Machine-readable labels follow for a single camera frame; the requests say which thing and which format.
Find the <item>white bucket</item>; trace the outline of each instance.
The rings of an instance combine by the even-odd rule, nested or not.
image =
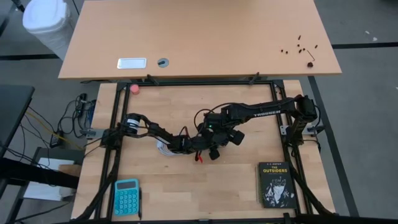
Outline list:
[[[29,33],[60,59],[65,59],[73,27],[70,10],[63,0],[31,0],[25,9],[22,23]]]

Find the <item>blue calculator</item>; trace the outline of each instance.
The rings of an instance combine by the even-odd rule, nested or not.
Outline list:
[[[118,180],[114,189],[114,214],[117,216],[137,214],[139,211],[138,180]]]

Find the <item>robotic arm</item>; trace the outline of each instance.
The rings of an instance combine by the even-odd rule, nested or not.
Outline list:
[[[214,110],[222,105],[220,113]],[[225,103],[212,110],[207,110],[203,122],[197,126],[198,134],[190,137],[188,133],[174,136],[161,128],[157,123],[150,121],[142,114],[127,114],[124,121],[119,124],[116,132],[119,136],[129,136],[132,138],[142,138],[150,136],[158,139],[167,145],[172,153],[191,154],[201,153],[205,149],[210,150],[210,158],[217,159],[220,154],[219,146],[226,146],[229,142],[240,145],[244,138],[244,133],[234,130],[235,126],[244,124],[253,118],[270,116],[275,114],[291,114],[295,121],[292,126],[287,128],[284,142],[291,144],[303,144],[302,131],[307,125],[317,118],[315,105],[308,96],[298,95],[295,98],[286,98],[279,101],[247,105],[244,103]],[[138,134],[138,129],[147,129],[144,134]],[[109,137],[112,130],[104,132],[101,144],[114,144],[117,138]]]

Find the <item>wooden table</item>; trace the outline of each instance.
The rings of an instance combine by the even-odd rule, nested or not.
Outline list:
[[[287,96],[302,94],[299,81],[284,81]],[[116,84],[99,88],[93,127],[109,128]],[[182,126],[195,133],[193,117],[202,108],[236,101],[254,104],[272,101],[267,85],[222,86],[148,86],[129,99],[127,113],[141,113],[177,134]],[[120,100],[121,111],[123,99]],[[118,179],[137,178],[143,191],[143,220],[189,220],[202,218],[275,218],[292,209],[263,209],[256,200],[258,162],[284,160],[275,116],[250,120],[237,127],[246,134],[240,146],[228,144],[220,149],[220,158],[204,163],[194,155],[164,156],[155,139],[123,140]],[[97,146],[90,145],[86,151]],[[104,149],[90,153],[83,162],[72,218],[79,216],[94,197],[100,182]],[[306,141],[300,146],[307,184],[324,206],[334,211],[328,183],[317,145]],[[103,214],[108,194],[104,196]],[[300,206],[304,209],[303,200]],[[113,217],[113,220],[137,220],[136,216]]]
[[[146,58],[146,68],[117,69],[119,58]],[[161,58],[170,65],[160,68]],[[313,0],[85,1],[59,78],[233,77],[257,72],[341,73]]]

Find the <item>book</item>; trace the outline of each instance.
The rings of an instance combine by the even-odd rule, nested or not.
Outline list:
[[[296,208],[288,162],[260,162],[257,173],[264,208]]]

